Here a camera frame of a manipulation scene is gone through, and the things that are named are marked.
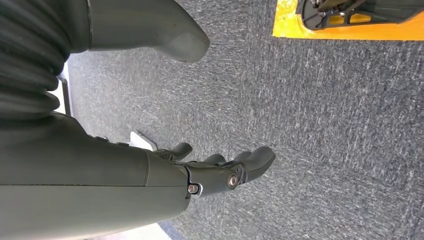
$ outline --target gray carpet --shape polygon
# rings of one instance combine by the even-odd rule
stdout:
[[[265,176],[172,220],[187,240],[424,239],[422,42],[274,38],[276,0],[178,2],[210,37],[201,62],[135,49],[69,67],[90,134],[187,141],[189,160],[275,149]]]

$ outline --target metal screw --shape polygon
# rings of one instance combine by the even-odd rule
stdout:
[[[237,175],[235,173],[231,173],[228,177],[228,186],[233,189],[237,186],[238,181]]]
[[[191,194],[197,194],[199,191],[199,186],[196,184],[190,184],[188,185],[188,192]]]

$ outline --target prosthetic hand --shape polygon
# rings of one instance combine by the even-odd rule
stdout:
[[[110,143],[53,112],[59,101],[46,91],[70,53],[152,47],[202,58],[209,40],[173,0],[0,0],[0,26],[0,239],[87,239],[173,218],[191,197],[231,191],[275,159],[261,147],[182,162],[187,143]]]

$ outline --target yellow platform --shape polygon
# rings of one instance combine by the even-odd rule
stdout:
[[[296,14],[297,4],[298,0],[278,0],[272,34],[274,37],[294,39],[424,41],[424,12],[400,24],[380,23],[342,26],[312,31],[303,25],[302,16]]]

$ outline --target gray robotic forearm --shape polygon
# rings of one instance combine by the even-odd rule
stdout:
[[[182,162],[187,143],[154,152],[110,143],[53,112],[46,91],[70,53],[153,47],[201,59],[209,39],[173,0],[0,0],[0,26],[0,239],[87,239],[170,219],[275,159],[261,147]]]

